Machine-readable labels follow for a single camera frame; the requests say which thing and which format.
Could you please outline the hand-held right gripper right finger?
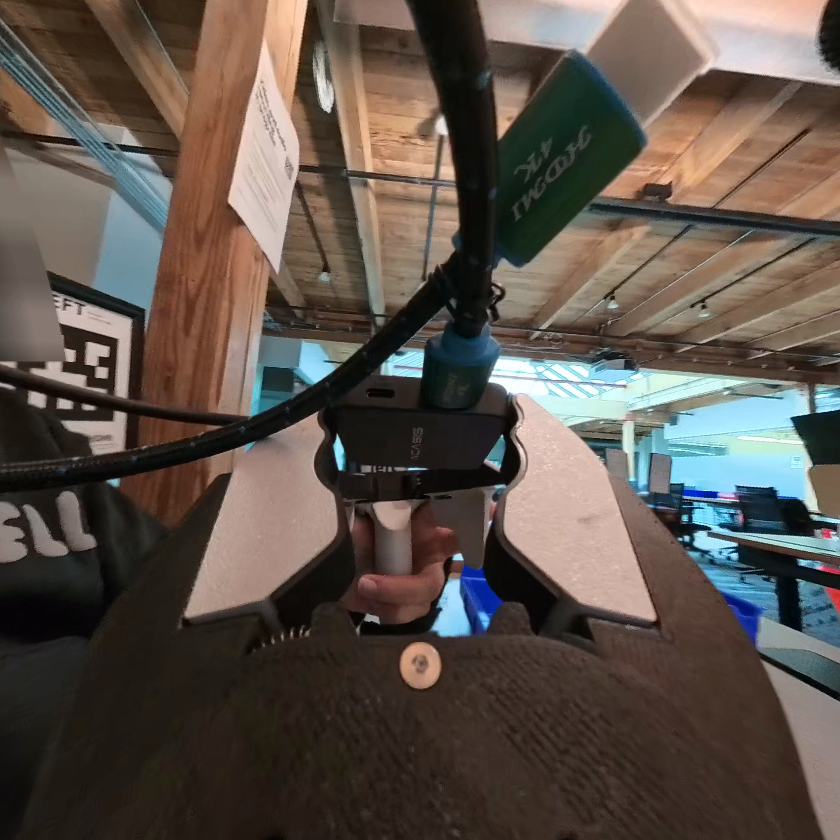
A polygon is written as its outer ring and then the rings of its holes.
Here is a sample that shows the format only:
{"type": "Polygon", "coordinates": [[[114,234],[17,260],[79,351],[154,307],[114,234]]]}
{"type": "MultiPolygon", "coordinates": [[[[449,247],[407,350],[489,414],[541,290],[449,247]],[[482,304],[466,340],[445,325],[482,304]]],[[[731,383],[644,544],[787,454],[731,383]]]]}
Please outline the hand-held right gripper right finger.
{"type": "Polygon", "coordinates": [[[551,605],[653,627],[658,615],[612,477],[586,443],[531,397],[513,396],[511,409],[514,475],[490,535],[551,605]]]}

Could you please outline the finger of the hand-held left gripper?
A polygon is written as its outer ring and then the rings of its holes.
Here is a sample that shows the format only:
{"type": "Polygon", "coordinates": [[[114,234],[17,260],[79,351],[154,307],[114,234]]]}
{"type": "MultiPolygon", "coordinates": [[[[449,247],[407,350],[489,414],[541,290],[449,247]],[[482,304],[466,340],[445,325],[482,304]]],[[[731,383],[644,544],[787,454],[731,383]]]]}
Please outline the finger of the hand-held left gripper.
{"type": "Polygon", "coordinates": [[[434,497],[439,527],[452,531],[465,566],[481,570],[491,520],[490,490],[456,490],[434,497]]]}

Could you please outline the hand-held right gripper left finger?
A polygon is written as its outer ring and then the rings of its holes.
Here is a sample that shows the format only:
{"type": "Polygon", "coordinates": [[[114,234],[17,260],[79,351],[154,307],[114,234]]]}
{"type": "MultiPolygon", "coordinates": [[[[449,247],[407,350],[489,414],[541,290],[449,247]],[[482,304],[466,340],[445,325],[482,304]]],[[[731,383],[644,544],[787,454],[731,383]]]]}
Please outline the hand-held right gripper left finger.
{"type": "Polygon", "coordinates": [[[353,550],[332,443],[310,416],[241,456],[186,602],[187,623],[308,623],[314,606],[349,587],[353,550]]]}

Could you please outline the black square capture box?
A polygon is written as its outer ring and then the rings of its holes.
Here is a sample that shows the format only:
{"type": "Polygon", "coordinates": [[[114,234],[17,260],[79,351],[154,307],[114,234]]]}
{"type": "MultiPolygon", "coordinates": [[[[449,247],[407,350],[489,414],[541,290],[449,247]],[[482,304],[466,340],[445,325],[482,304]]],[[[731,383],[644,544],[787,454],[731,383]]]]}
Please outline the black square capture box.
{"type": "Polygon", "coordinates": [[[508,393],[491,383],[475,406],[448,410],[424,402],[418,378],[372,375],[324,417],[359,466],[473,470],[508,427],[508,393]]]}

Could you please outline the blue plastic bin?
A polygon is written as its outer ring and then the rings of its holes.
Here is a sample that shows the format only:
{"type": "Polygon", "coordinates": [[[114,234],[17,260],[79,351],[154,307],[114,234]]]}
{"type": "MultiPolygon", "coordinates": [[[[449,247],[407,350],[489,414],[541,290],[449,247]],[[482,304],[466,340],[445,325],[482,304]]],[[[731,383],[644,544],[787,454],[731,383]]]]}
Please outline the blue plastic bin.
{"type": "MultiPolygon", "coordinates": [[[[722,589],[718,591],[729,605],[751,643],[757,647],[759,645],[763,609],[740,595],[722,589]]],[[[460,595],[470,633],[473,635],[484,634],[498,606],[501,605],[501,599],[491,589],[483,570],[473,570],[467,565],[464,566],[460,575],[460,595]]]]}

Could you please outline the person's left hand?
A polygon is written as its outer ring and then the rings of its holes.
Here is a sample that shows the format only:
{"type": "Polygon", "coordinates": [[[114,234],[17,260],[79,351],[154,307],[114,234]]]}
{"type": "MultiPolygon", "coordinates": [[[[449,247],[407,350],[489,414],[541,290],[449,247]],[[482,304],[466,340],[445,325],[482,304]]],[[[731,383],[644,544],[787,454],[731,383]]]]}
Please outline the person's left hand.
{"type": "Polygon", "coordinates": [[[446,562],[459,553],[455,532],[439,526],[428,505],[413,514],[410,574],[375,571],[377,552],[371,518],[357,517],[352,542],[355,575],[340,603],[350,613],[373,615],[386,625],[403,625],[428,614],[445,587],[446,562]]]}

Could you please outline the ceiling heater unit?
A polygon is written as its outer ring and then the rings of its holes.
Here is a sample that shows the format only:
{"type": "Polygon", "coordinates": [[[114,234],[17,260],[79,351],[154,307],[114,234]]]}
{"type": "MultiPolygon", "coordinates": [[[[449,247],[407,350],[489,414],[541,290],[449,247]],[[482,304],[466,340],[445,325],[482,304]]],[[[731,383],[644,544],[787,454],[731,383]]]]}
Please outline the ceiling heater unit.
{"type": "Polygon", "coordinates": [[[593,356],[588,371],[588,380],[592,384],[618,385],[635,376],[638,365],[625,353],[604,351],[593,356]]]}

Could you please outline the black office chair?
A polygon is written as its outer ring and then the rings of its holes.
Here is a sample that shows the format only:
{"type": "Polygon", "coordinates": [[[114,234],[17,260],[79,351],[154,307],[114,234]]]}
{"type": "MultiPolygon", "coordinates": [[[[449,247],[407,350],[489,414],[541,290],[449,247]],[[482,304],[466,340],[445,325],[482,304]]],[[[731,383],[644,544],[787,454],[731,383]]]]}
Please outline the black office chair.
{"type": "Polygon", "coordinates": [[[815,524],[805,503],[779,497],[771,487],[736,486],[741,530],[764,534],[813,535],[815,524]]]}

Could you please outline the far office desk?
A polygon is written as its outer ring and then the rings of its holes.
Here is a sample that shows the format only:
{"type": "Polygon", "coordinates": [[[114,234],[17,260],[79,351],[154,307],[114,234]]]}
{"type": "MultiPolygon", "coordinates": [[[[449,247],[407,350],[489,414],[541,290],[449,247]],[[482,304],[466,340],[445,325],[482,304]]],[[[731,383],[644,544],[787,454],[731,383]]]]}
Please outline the far office desk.
{"type": "Polygon", "coordinates": [[[780,624],[796,632],[803,632],[800,582],[838,592],[836,540],[725,528],[712,528],[707,536],[750,552],[748,566],[775,579],[780,624]]]}

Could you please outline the person's black hoodie torso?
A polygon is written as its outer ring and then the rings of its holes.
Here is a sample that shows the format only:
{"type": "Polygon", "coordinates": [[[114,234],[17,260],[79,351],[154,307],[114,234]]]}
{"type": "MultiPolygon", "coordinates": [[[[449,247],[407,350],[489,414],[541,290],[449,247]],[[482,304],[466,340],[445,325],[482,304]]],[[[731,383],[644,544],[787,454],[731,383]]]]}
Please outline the person's black hoodie torso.
{"type": "Polygon", "coordinates": [[[2,493],[2,838],[18,834],[90,637],[166,536],[107,482],[2,493]]]}

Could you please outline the large framed marker poster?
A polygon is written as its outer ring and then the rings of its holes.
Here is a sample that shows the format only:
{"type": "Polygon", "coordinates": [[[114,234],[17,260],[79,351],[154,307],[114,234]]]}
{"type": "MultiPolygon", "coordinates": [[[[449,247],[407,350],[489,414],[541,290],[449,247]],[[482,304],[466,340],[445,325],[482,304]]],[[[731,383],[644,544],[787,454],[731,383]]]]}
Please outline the large framed marker poster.
{"type": "MultiPolygon", "coordinates": [[[[104,395],[141,397],[145,310],[53,272],[49,285],[64,340],[62,361],[5,362],[47,379],[104,395]]],[[[72,432],[87,438],[94,455],[138,444],[139,418],[74,397],[41,394],[22,385],[28,404],[44,408],[72,432]]]]}

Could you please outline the white paper notice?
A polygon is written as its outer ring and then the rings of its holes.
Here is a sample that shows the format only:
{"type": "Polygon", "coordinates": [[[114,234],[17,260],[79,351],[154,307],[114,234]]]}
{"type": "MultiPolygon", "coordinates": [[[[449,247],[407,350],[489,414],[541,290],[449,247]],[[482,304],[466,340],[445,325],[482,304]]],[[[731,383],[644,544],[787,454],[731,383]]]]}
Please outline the white paper notice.
{"type": "Polygon", "coordinates": [[[298,134],[262,43],[227,202],[275,272],[282,261],[299,163],[298,134]]]}

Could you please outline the white ceiling box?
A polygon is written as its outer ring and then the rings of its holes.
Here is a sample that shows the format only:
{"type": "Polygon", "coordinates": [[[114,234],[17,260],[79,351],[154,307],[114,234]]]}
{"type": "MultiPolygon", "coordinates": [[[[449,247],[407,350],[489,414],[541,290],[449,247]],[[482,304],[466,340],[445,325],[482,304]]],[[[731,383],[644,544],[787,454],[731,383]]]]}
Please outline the white ceiling box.
{"type": "Polygon", "coordinates": [[[718,49],[685,2],[625,1],[584,54],[647,129],[709,71],[718,49]]]}

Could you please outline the wooden support post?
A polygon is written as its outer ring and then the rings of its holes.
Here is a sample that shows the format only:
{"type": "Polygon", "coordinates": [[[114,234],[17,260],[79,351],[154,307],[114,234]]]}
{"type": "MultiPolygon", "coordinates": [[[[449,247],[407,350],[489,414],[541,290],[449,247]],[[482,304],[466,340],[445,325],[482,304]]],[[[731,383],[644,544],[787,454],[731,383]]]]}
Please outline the wooden support post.
{"type": "Polygon", "coordinates": [[[206,2],[146,330],[143,396],[246,415],[270,264],[228,204],[260,50],[291,109],[306,1],[206,2]]]}

